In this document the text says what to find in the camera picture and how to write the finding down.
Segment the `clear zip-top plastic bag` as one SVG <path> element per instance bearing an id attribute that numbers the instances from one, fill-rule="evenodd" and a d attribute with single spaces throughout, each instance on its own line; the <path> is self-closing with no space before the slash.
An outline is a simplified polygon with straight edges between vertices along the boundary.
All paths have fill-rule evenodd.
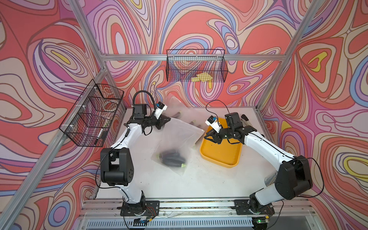
<path id="1" fill-rule="evenodd" d="M 164 104 L 168 107 L 163 114 L 168 117 L 183 119 L 189 111 L 189 109 L 174 94 L 169 94 L 164 101 Z"/>

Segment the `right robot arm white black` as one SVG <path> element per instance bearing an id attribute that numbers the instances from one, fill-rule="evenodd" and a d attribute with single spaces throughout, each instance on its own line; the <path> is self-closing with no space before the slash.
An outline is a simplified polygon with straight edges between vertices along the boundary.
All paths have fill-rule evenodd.
<path id="1" fill-rule="evenodd" d="M 277 172 L 273 184 L 250 195 L 249 206 L 253 212 L 279 200 L 292 200 L 312 188 L 308 159 L 294 156 L 267 140 L 249 123 L 246 116 L 234 112 L 226 114 L 225 120 L 227 127 L 223 127 L 216 117 L 210 116 L 205 121 L 210 127 L 205 139 L 215 144 L 234 139 L 259 153 Z"/>

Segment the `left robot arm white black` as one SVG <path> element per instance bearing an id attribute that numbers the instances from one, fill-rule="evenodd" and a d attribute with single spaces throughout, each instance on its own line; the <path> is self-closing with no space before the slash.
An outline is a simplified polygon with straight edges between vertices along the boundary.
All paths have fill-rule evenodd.
<path id="1" fill-rule="evenodd" d="M 122 209 L 141 215 L 147 209 L 145 194 L 132 184 L 134 165 L 130 148 L 137 139 L 144 134 L 145 128 L 156 127 L 160 130 L 171 119 L 163 112 L 167 105 L 158 102 L 152 114 L 147 115 L 147 105 L 133 106 L 132 116 L 127 123 L 123 134 L 116 143 L 104 148 L 100 153 L 100 178 L 102 183 L 108 184 L 106 189 L 117 189 L 123 197 Z"/>

